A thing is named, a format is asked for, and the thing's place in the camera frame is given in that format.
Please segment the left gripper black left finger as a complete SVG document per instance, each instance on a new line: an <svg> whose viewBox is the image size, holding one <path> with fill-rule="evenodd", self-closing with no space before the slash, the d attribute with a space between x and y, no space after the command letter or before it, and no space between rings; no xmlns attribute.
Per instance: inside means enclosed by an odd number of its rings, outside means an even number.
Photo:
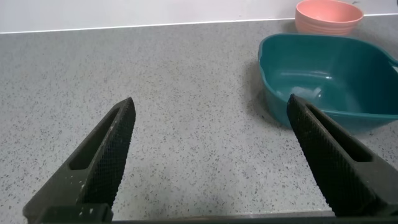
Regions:
<svg viewBox="0 0 398 224"><path fill-rule="evenodd" d="M136 120L116 103L23 208L28 223L110 223Z"/></svg>

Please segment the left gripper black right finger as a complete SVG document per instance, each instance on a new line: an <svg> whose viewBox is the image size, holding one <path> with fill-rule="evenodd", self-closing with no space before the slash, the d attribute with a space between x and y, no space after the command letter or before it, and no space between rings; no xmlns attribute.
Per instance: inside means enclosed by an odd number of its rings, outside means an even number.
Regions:
<svg viewBox="0 0 398 224"><path fill-rule="evenodd" d="M397 216L397 169L299 96L290 96L287 115L336 216Z"/></svg>

